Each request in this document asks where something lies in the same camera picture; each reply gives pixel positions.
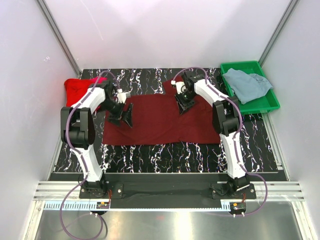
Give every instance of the white panel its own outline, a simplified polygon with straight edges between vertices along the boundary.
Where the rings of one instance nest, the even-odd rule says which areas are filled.
[[[17,240],[57,144],[63,83],[75,74],[35,0],[2,0],[0,18],[0,229]]]
[[[258,60],[289,0],[46,0],[86,68]]]
[[[263,69],[281,108],[271,113],[292,180],[320,234],[320,1],[300,1]]]

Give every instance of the blue towel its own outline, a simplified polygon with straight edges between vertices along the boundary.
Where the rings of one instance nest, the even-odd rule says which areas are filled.
[[[246,74],[233,68],[223,74],[223,77],[242,104],[265,96],[273,88],[265,77],[255,73]]]

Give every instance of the red cloth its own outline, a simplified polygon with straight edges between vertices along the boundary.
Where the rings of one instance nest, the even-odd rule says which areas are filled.
[[[164,82],[163,87],[166,94],[135,95],[126,100],[126,105],[133,103],[133,128],[124,122],[120,126],[108,122],[106,113],[102,142],[116,146],[220,143],[220,136],[212,125],[212,107],[201,96],[196,96],[195,105],[180,115],[174,97],[176,89],[170,80]]]
[[[70,78],[64,82],[65,92],[66,92],[66,106],[71,107],[73,104],[77,103],[87,92],[90,84],[94,84],[97,77],[92,79],[76,79]],[[100,77],[99,82],[107,80],[105,77]]]

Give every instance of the marble pattern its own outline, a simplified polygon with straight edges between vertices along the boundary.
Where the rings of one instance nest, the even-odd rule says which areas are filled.
[[[131,95],[163,94],[162,82],[172,79],[178,68],[111,69],[120,87]],[[81,79],[97,77],[101,69],[85,69]],[[207,68],[210,82],[226,93],[219,68]],[[94,114],[94,149],[105,173],[215,173],[227,170],[223,144],[177,142],[159,145],[112,146],[102,144],[105,113]],[[243,160],[248,171],[277,172],[276,161],[261,114],[242,116],[240,133]],[[75,155],[63,143],[55,172],[81,172]]]

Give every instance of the green bin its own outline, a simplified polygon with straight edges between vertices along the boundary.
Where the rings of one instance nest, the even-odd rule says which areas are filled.
[[[240,61],[240,62],[228,62],[222,63],[221,75],[228,72],[229,69],[241,70],[246,74],[258,74],[260,76],[266,77],[264,71],[262,70],[259,62],[257,61]],[[222,76],[226,91],[230,97],[234,96],[231,87]],[[239,104],[240,112],[242,115],[248,114],[260,114],[260,113],[269,113],[275,109],[280,108],[278,99],[274,93],[273,89],[270,89],[267,94],[263,97],[257,98],[255,100],[249,101],[246,104]]]

